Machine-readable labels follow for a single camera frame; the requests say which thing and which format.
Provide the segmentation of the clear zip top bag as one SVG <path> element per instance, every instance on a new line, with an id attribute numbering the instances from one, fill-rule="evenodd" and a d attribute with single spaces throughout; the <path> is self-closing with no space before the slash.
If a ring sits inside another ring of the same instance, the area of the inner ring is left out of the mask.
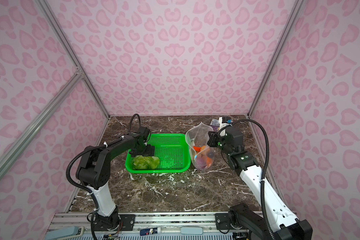
<path id="1" fill-rule="evenodd" d="M 211 131 L 213 131 L 212 127 L 200 123 L 185 134 L 192 164 L 201 171 L 209 169 L 214 163 L 215 150 L 208 145 Z"/>

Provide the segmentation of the orange carrot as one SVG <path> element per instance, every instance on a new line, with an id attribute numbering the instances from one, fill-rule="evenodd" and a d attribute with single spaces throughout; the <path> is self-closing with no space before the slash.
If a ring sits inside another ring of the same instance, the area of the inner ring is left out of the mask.
<path id="1" fill-rule="evenodd" d="M 208 148 L 209 148 L 209 147 L 206 146 L 206 145 L 204 145 L 204 146 L 202 146 L 202 147 L 193 146 L 193 149 L 194 149 L 197 153 L 200 153 L 200 152 L 202 152 L 202 151 L 204 151 L 204 150 L 206 150 L 206 149 L 208 149 Z"/>

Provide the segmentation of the purple red onion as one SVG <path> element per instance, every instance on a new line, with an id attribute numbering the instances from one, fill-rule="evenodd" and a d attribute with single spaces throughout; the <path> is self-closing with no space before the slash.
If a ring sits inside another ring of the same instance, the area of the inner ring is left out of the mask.
<path id="1" fill-rule="evenodd" d="M 211 166 L 211 159 L 205 155 L 197 155 L 196 156 L 196 168 L 199 170 L 208 169 Z"/>

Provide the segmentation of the orange toy pumpkin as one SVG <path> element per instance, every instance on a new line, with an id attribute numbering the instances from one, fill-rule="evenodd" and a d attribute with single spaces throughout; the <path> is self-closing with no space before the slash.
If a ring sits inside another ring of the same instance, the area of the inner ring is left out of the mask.
<path id="1" fill-rule="evenodd" d="M 209 150 L 209 152 L 206 155 L 207 157 L 207 167 L 211 167 L 212 164 L 214 163 L 214 159 L 215 159 L 215 151 L 214 150 Z"/>

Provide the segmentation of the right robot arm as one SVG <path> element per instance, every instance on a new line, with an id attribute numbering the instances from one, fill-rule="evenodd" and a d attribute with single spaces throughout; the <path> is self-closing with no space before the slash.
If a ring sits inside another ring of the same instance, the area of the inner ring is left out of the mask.
<path id="1" fill-rule="evenodd" d="M 244 135 L 239 128 L 227 126 L 221 133 L 208 133 L 208 146 L 227 156 L 230 168 L 249 187 L 261 206 L 256 214 L 245 203 L 230 207 L 229 221 L 219 228 L 247 229 L 260 240 L 310 240 L 313 228 L 307 220 L 300 220 L 282 201 L 265 177 L 265 166 L 244 148 Z"/>

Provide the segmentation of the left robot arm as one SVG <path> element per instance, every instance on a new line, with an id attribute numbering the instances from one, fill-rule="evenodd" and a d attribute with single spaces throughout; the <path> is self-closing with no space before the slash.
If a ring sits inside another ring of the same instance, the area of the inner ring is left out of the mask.
<path id="1" fill-rule="evenodd" d="M 117 156 L 131 150 L 133 154 L 153 155 L 155 148 L 147 142 L 151 131 L 147 127 L 139 127 L 137 132 L 128 132 L 118 139 L 103 143 L 100 146 L 85 148 L 80 156 L 76 171 L 76 179 L 81 189 L 87 191 L 95 203 L 95 211 L 91 224 L 101 230 L 115 230 L 121 220 L 118 208 L 109 190 L 111 162 Z"/>

